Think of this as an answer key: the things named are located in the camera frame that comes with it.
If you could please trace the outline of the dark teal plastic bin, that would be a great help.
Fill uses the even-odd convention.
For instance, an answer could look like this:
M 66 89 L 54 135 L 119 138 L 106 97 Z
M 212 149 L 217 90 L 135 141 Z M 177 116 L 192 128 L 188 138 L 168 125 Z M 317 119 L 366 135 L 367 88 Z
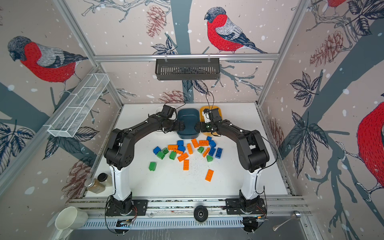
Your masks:
M 177 120 L 184 123 L 184 130 L 177 131 L 181 139 L 195 139 L 200 134 L 200 113 L 197 109 L 187 108 L 178 112 Z

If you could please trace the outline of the orange lego brick vertical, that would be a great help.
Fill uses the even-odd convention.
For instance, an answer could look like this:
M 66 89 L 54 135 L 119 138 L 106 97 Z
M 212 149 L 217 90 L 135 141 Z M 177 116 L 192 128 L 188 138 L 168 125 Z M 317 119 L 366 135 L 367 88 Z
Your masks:
M 189 155 L 192 155 L 193 154 L 193 148 L 192 148 L 192 144 L 191 143 L 187 144 L 187 149 L 188 149 Z

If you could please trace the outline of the white plastic bin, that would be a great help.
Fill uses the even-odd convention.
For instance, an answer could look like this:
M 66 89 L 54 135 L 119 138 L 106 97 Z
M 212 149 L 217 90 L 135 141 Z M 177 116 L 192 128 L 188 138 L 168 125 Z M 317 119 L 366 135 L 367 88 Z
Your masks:
M 163 110 L 163 106 L 158 107 L 158 108 L 155 110 L 155 114 L 157 114 L 157 113 L 161 113 L 162 110 Z M 159 130 L 157 130 L 156 133 L 162 133 L 162 132 L 163 132 L 163 130 L 164 130 L 163 126 L 160 125 L 160 127 L 161 127 L 161 128 L 160 128 Z

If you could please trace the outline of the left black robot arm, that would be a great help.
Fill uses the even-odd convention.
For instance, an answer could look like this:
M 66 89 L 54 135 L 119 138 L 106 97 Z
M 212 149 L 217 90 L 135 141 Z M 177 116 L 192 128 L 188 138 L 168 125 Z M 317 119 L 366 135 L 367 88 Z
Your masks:
M 177 109 L 163 105 L 160 112 L 149 115 L 143 122 L 123 130 L 114 129 L 110 133 L 104 157 L 112 171 L 115 188 L 108 201 L 111 206 L 118 208 L 123 214 L 127 214 L 133 208 L 129 165 L 134 160 L 135 144 L 156 131 L 169 133 L 184 128 L 184 122 L 177 120 Z

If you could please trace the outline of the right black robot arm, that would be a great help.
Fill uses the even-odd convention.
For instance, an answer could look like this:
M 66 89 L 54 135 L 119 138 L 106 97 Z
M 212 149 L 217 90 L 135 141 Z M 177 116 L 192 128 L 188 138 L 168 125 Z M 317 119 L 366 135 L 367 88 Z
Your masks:
M 270 155 L 259 131 L 244 130 L 222 119 L 218 109 L 204 109 L 201 132 L 224 136 L 236 143 L 241 166 L 248 171 L 239 193 L 239 205 L 243 212 L 250 213 L 262 207 L 260 188 L 261 173 L 267 167 Z

